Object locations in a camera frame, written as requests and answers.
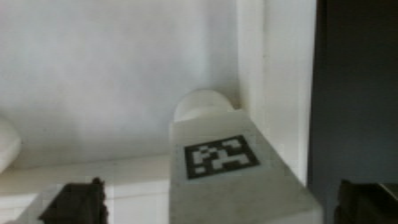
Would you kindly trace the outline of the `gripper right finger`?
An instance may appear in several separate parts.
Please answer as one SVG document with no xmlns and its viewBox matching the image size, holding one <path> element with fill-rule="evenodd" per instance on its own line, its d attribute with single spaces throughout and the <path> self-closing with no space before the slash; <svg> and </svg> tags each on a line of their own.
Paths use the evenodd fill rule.
<svg viewBox="0 0 398 224">
<path fill-rule="evenodd" d="M 398 224 L 398 183 L 342 181 L 334 224 Z"/>
</svg>

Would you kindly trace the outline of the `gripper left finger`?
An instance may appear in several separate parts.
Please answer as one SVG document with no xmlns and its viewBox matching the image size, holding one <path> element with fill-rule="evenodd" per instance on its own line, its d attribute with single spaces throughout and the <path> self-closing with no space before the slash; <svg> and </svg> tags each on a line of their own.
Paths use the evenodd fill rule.
<svg viewBox="0 0 398 224">
<path fill-rule="evenodd" d="M 109 224 L 105 181 L 70 183 L 39 215 L 45 224 Z"/>
</svg>

